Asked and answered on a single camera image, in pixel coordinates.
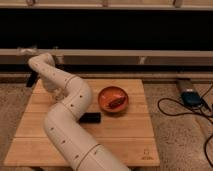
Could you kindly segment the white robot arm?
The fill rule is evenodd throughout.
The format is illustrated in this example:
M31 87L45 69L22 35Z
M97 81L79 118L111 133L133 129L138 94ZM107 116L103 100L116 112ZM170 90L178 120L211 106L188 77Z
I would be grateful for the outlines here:
M65 97L45 116L44 130L73 171L130 171L78 123L92 103L88 83L56 68L49 53L30 58L28 64L41 76L47 91L65 91Z

